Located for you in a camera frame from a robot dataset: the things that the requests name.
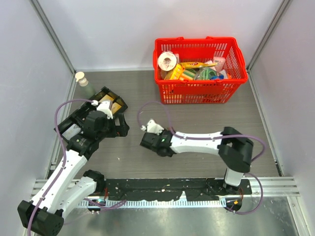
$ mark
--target white tape roll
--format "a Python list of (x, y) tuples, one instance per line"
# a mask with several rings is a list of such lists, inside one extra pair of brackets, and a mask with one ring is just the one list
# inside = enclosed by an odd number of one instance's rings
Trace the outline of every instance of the white tape roll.
[(164, 52), (159, 56), (157, 62), (161, 70), (170, 71), (176, 66), (177, 59), (172, 52)]

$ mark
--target metal floor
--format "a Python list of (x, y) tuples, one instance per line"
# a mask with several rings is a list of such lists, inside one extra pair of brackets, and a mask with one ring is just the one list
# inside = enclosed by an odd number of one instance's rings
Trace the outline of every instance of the metal floor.
[[(241, 211), (259, 198), (245, 198)], [(234, 215), (224, 208), (117, 209), (91, 215), (75, 209), (58, 236), (297, 236), (286, 197), (264, 198), (255, 214)]]
[[(86, 78), (96, 91), (107, 86), (121, 96), (128, 109), (125, 111), (130, 131), (127, 137), (105, 139), (99, 149), (76, 176), (84, 171), (100, 171), (107, 178), (168, 178), (168, 177), (223, 177), (226, 169), (223, 161), (214, 155), (182, 153), (172, 158), (159, 157), (139, 145), (143, 132), (138, 127), (136, 114), (148, 101), (160, 101), (153, 71), (88, 72)], [(77, 86), (74, 98), (82, 98)], [(73, 111), (80, 103), (73, 103)], [(239, 87), (225, 104), (168, 105), (175, 130), (187, 133), (212, 133), (232, 126), (243, 134), (258, 136), (266, 143), (267, 137), (259, 116), (249, 83)], [(167, 127), (166, 115), (159, 105), (149, 105), (142, 114), (142, 122), (150, 118)], [(254, 154), (261, 145), (255, 143)], [(279, 176), (271, 151), (252, 166), (251, 172), (259, 177)]]

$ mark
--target red plastic basket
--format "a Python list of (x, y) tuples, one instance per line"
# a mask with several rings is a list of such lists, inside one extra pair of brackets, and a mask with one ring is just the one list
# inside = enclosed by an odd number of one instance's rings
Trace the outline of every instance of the red plastic basket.
[[(163, 80), (158, 57), (164, 51), (178, 53), (181, 62), (206, 62), (213, 57), (224, 57), (223, 69), (231, 79), (180, 81)], [(155, 81), (164, 104), (225, 103), (247, 79), (245, 61), (235, 38), (206, 37), (205, 39), (159, 38), (153, 52)]]

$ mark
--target plastic bottle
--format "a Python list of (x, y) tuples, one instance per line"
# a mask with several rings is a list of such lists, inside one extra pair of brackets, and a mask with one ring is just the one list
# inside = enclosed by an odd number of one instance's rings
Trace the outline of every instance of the plastic bottle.
[(85, 78), (85, 75), (83, 72), (75, 73), (75, 80), (76, 82), (79, 82), (81, 94), (86, 99), (89, 99), (96, 93), (93, 85), (87, 80), (87, 78)]

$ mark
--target cable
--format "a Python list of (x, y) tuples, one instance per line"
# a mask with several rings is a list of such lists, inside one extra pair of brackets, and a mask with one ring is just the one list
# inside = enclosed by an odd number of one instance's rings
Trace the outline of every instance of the cable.
[(69, 101), (66, 101), (64, 103), (62, 103), (55, 111), (55, 116), (54, 116), (54, 123), (55, 123), (55, 129), (56, 129), (56, 133), (57, 133), (57, 137), (59, 139), (59, 142), (60, 142), (60, 145), (61, 145), (61, 148), (63, 150), (63, 165), (62, 165), (62, 168), (60, 168), (60, 170), (58, 171), (56, 177), (54, 178), (54, 180), (51, 182), (51, 184), (47, 187), (46, 191), (44, 191), (42, 197), (39, 199), (38, 203), (36, 204), (33, 212), (31, 213), (31, 217), (30, 217), (30, 220), (29, 220), (29, 223), (28, 223), (28, 236), (31, 236), (31, 228), (32, 228), (32, 223), (33, 223), (33, 220), (34, 220), (34, 217), (35, 217), (35, 214), (41, 204), (41, 202), (45, 199), (45, 196), (47, 195), (47, 193), (49, 192), (49, 190), (52, 188), (52, 186), (54, 185), (54, 183), (57, 181), (57, 179), (59, 178), (59, 176), (61, 175), (61, 173), (63, 172), (63, 169), (65, 167), (65, 164), (66, 164), (66, 154), (65, 154), (65, 147), (64, 147), (64, 144), (63, 144), (63, 139), (61, 137), (61, 134), (59, 132), (59, 129), (58, 129), (58, 112), (59, 110), (61, 109), (61, 107), (63, 107), (65, 104), (68, 104), (70, 102), (93, 102), (91, 100), (87, 100), (87, 99), (73, 99), (73, 100), (69, 100)]
[[(256, 140), (256, 141), (258, 141), (258, 142), (261, 143), (261, 145), (262, 145), (262, 150), (261, 150), (261, 152), (260, 152), (257, 156), (255, 156), (255, 157), (252, 159), (252, 162), (255, 161), (255, 160), (257, 160), (257, 158), (259, 158), (259, 157), (265, 152), (265, 150), (266, 150), (266, 146), (267, 146), (267, 145), (265, 144), (265, 142), (262, 141), (260, 138), (255, 137), (255, 136), (251, 136), (251, 135), (236, 134), (236, 135), (219, 136), (219, 137), (214, 137), (214, 138), (210, 138), (210, 137), (207, 137), (207, 138), (197, 138), (197, 137), (186, 137), (186, 136), (184, 137), (184, 136), (180, 136), (180, 135), (176, 134), (175, 131), (174, 131), (174, 129), (173, 129), (172, 120), (171, 120), (171, 115), (170, 115), (170, 113), (169, 113), (167, 107), (166, 107), (163, 103), (161, 103), (161, 102), (159, 102), (159, 101), (150, 101), (150, 102), (147, 102), (147, 103), (143, 104), (143, 105), (140, 107), (140, 109), (138, 110), (138, 113), (137, 113), (137, 121), (138, 121), (138, 124), (139, 124), (139, 127), (140, 127), (140, 128), (145, 127), (145, 126), (141, 123), (140, 114), (142, 113), (142, 110), (143, 110), (143, 108), (144, 108), (145, 106), (147, 106), (147, 105), (149, 105), (149, 104), (152, 104), (152, 103), (160, 104), (160, 105), (164, 108), (164, 111), (165, 111), (165, 113), (166, 113), (167, 120), (168, 120), (169, 129), (170, 129), (171, 133), (172, 133), (175, 137), (178, 137), (178, 138), (180, 138), (180, 139), (190, 139), (190, 140), (218, 140), (218, 139), (227, 139), (227, 138), (248, 138), (248, 139), (254, 139), (254, 140)], [(254, 178), (257, 180), (257, 182), (258, 182), (258, 184), (259, 184), (259, 186), (260, 186), (261, 196), (260, 196), (260, 200), (259, 200), (259, 203), (258, 203), (257, 207), (255, 207), (255, 208), (254, 208), (253, 210), (251, 210), (251, 211), (247, 211), (247, 212), (236, 212), (236, 211), (233, 211), (232, 209), (228, 208), (229, 211), (234, 212), (234, 213), (239, 214), (239, 215), (246, 215), (246, 214), (250, 214), (250, 213), (255, 212), (255, 211), (260, 207), (260, 205), (262, 204), (262, 200), (263, 200), (263, 189), (262, 189), (262, 185), (261, 185), (260, 180), (259, 180), (255, 175), (253, 175), (253, 174), (251, 174), (251, 173), (247, 173), (247, 174), (250, 175), (250, 176), (252, 176), (252, 177), (254, 177)]]
[(257, 211), (258, 208), (260, 208), (260, 206), (262, 204), (262, 200), (263, 200), (263, 196), (264, 196), (264, 191), (263, 191), (262, 184), (261, 184), (260, 180), (255, 175), (253, 175), (252, 173), (246, 173), (246, 174), (254, 177), (257, 180), (257, 182), (259, 184), (259, 187), (260, 187), (260, 192), (261, 192), (260, 200), (259, 200), (258, 205), (253, 210), (250, 210), (250, 211), (238, 212), (238, 211), (233, 211), (232, 210), (233, 206), (231, 208), (226, 207), (228, 211), (231, 211), (231, 212), (233, 212), (233, 213), (235, 213), (237, 215), (247, 215), (247, 214), (254, 213), (255, 211)]
[(104, 211), (107, 211), (107, 210), (114, 210), (114, 209), (120, 208), (120, 207), (123, 206), (123, 205), (126, 203), (126, 201), (127, 201), (127, 200), (122, 200), (122, 201), (116, 203), (115, 205), (113, 205), (113, 206), (111, 206), (111, 207), (105, 207), (105, 206), (103, 206), (103, 205), (101, 205), (101, 204), (98, 204), (98, 203), (96, 203), (96, 202), (93, 202), (92, 200), (90, 200), (90, 199), (88, 199), (88, 198), (85, 198), (84, 200), (85, 200), (85, 201), (88, 201), (89, 203), (92, 203), (93, 205), (95, 205), (95, 206), (101, 208), (101, 209), (104, 210)]
[(147, 102), (145, 104), (143, 104), (140, 109), (138, 110), (138, 113), (137, 113), (137, 121), (138, 121), (138, 125), (139, 127), (143, 127), (144, 125), (141, 123), (141, 120), (140, 120), (140, 114), (142, 113), (142, 110), (145, 106), (149, 105), (149, 104), (152, 104), (152, 103), (158, 103), (160, 104), (163, 108), (164, 108), (164, 111), (166, 113), (166, 116), (167, 116), (167, 120), (168, 120), (168, 126), (169, 126), (169, 129), (172, 133), (172, 135), (174, 135), (175, 137), (178, 137), (180, 139), (190, 139), (190, 140), (217, 140), (217, 139), (228, 139), (228, 138), (248, 138), (248, 139), (254, 139), (258, 142), (261, 143), (262, 145), (262, 150), (261, 152), (255, 156), (253, 159), (252, 159), (252, 162), (255, 161), (257, 158), (259, 158), (266, 150), (266, 144), (264, 141), (262, 141), (260, 138), (258, 137), (255, 137), (255, 136), (251, 136), (251, 135), (244, 135), (244, 134), (235, 134), (235, 135), (225, 135), (225, 136), (219, 136), (219, 137), (214, 137), (214, 138), (210, 138), (210, 137), (206, 137), (206, 138), (197, 138), (197, 137), (186, 137), (186, 136), (180, 136), (178, 134), (175, 133), (174, 129), (173, 129), (173, 125), (172, 125), (172, 120), (171, 120), (171, 115), (167, 109), (167, 107), (159, 102), (159, 101), (150, 101), (150, 102)]
[(244, 199), (244, 191), (243, 189), (240, 187), (239, 192), (241, 194), (241, 201)]
[[(123, 206), (125, 203), (126, 203), (126, 200), (122, 200), (122, 201), (116, 203), (115, 205), (113, 205), (113, 206), (111, 206), (111, 207), (103, 207), (103, 208), (99, 211), (99, 213), (106, 212), (106, 211), (108, 211), (108, 210), (114, 210), (114, 209), (120, 208), (120, 207)], [(65, 222), (63, 225), (70, 225), (70, 224), (74, 223), (75, 221), (81, 219), (81, 218), (82, 218), (83, 216), (85, 216), (85, 215), (91, 215), (91, 213), (88, 211), (88, 212), (86, 212), (86, 213), (84, 213), (84, 214), (81, 214), (81, 215), (80, 215), (79, 217), (77, 217), (75, 220), (72, 220), (72, 221), (70, 221), (70, 222)]]

